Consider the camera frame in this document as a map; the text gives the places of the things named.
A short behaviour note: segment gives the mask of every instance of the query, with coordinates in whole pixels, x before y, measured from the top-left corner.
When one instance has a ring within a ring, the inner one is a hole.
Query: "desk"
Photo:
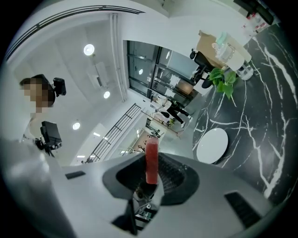
[[[238,80],[234,100],[212,88],[198,103],[194,158],[207,131],[224,129],[229,148],[217,166],[233,170],[278,204],[290,195],[298,178],[298,67],[278,25],[259,33],[245,48],[252,55],[254,75]]]

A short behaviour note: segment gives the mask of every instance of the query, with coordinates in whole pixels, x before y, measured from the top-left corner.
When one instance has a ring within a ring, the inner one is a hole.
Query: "white round plate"
[[[196,156],[200,162],[212,164],[218,161],[228,147],[228,135],[221,128],[208,131],[196,149]]]

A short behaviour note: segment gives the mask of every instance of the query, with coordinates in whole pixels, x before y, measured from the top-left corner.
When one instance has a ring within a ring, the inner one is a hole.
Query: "black rectangular slot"
[[[252,226],[261,219],[239,193],[233,192],[226,194],[225,198],[228,200],[229,204],[246,228]]]
[[[85,175],[85,173],[83,171],[77,171],[77,172],[65,174],[67,179],[74,179],[74,178],[77,178],[82,175]]]

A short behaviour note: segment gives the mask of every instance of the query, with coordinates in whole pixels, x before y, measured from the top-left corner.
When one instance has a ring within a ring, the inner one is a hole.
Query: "potted plant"
[[[214,68],[209,75],[209,80],[217,87],[217,92],[223,92],[228,99],[231,98],[234,91],[233,84],[236,82],[236,72],[231,71],[224,75],[222,69]]]

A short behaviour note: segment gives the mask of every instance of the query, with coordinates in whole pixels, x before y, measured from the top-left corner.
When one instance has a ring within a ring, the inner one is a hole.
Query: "person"
[[[172,104],[168,98],[161,98],[161,97],[151,97],[151,102],[156,102],[160,107],[156,111],[166,111],[169,114],[171,114],[174,118],[176,118],[181,123],[181,128],[185,126],[185,122],[177,115],[176,112],[180,112],[187,116],[190,120],[192,120],[192,117],[184,111],[182,108],[180,108],[178,105]]]
[[[91,158],[88,158],[88,159],[86,160],[86,163],[93,163],[93,160],[92,160]]]
[[[19,83],[21,90],[24,91],[24,96],[27,101],[33,103],[31,108],[30,121],[23,134],[23,139],[35,140],[35,136],[30,132],[31,124],[46,110],[53,107],[55,102],[55,89],[43,74],[38,74],[32,78],[24,78]]]

